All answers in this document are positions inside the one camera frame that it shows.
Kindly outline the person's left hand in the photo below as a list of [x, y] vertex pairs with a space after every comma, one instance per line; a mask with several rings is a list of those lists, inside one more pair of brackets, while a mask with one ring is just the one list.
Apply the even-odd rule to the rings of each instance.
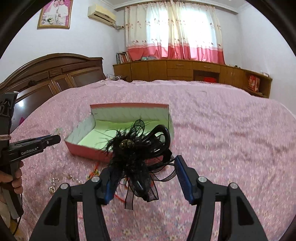
[[0, 173], [0, 180], [1, 184], [7, 184], [10, 183], [12, 187], [14, 188], [14, 192], [16, 194], [22, 194], [23, 193], [23, 186], [22, 186], [22, 170], [23, 167], [23, 161], [19, 161], [18, 168], [15, 171], [15, 177], [12, 175], [9, 175], [7, 173], [4, 173], [1, 171]]

